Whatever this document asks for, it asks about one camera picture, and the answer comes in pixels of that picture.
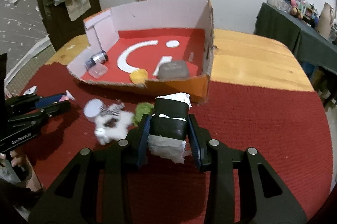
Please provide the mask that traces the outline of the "person's left hand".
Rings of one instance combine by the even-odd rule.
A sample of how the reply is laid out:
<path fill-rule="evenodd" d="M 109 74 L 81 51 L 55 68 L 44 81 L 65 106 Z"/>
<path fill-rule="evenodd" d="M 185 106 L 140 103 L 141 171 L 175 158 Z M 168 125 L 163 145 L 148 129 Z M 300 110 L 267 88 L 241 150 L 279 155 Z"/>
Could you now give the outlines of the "person's left hand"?
<path fill-rule="evenodd" d="M 11 158 L 10 162 L 12 167 L 21 166 L 26 162 L 26 155 L 21 150 L 11 151 L 9 155 Z"/>

